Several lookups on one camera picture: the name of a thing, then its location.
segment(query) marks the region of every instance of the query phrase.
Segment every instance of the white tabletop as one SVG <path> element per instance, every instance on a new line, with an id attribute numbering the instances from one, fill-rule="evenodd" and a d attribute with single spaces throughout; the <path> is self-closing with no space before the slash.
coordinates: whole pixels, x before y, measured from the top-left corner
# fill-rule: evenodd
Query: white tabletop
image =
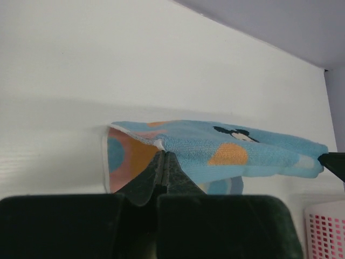
<path id="1" fill-rule="evenodd" d="M 0 197 L 103 193 L 111 121 L 214 120 L 336 150 L 323 71 L 165 0 L 0 3 Z M 246 178 L 305 205 L 343 197 L 317 179 Z"/>

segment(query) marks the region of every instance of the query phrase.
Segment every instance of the cartoon character face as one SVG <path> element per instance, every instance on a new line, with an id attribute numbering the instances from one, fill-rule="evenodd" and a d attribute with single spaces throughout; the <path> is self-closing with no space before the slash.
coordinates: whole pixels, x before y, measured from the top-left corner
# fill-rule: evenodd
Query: cartoon character face
<path id="1" fill-rule="evenodd" d="M 231 136 L 233 136 L 235 139 L 238 140 L 244 140 L 244 141 L 249 141 L 249 142 L 257 142 L 259 143 L 259 141 L 257 141 L 256 139 L 253 139 L 249 136 L 249 132 L 244 130 L 244 129 L 236 129 L 236 130 L 231 130 L 229 131 L 228 129 L 222 128 L 222 127 L 213 127 L 216 131 L 221 132 L 221 133 L 225 133 L 225 134 L 229 134 Z"/>

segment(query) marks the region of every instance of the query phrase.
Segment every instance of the towel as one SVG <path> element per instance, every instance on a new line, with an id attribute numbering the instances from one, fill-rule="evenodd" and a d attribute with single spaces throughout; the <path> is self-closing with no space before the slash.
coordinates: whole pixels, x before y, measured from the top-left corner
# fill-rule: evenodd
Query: towel
<path id="1" fill-rule="evenodd" d="M 242 177 L 315 178 L 325 145 L 292 135 L 210 121 L 118 121 L 104 140 L 106 187 L 114 193 L 156 152 L 174 152 L 186 175 L 208 194 L 241 194 Z"/>

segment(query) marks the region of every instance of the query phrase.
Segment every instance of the gray wall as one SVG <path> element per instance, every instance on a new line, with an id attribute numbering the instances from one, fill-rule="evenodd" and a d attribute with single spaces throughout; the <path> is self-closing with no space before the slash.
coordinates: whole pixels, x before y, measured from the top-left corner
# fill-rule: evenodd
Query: gray wall
<path id="1" fill-rule="evenodd" d="M 176 0 L 326 69 L 345 65 L 345 0 Z"/>
<path id="2" fill-rule="evenodd" d="M 345 152 L 345 66 L 325 73 L 338 152 Z"/>

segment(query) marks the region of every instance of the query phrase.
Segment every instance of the blue towel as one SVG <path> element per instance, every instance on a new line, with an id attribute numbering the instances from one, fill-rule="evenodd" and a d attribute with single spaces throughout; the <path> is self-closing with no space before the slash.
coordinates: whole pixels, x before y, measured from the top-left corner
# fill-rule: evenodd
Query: blue towel
<path id="1" fill-rule="evenodd" d="M 174 152 L 182 170 L 208 194 L 241 194 L 242 176 L 315 178 L 325 145 L 291 135 L 209 121 L 119 121 L 107 136 L 110 190 L 136 177 L 159 150 Z"/>

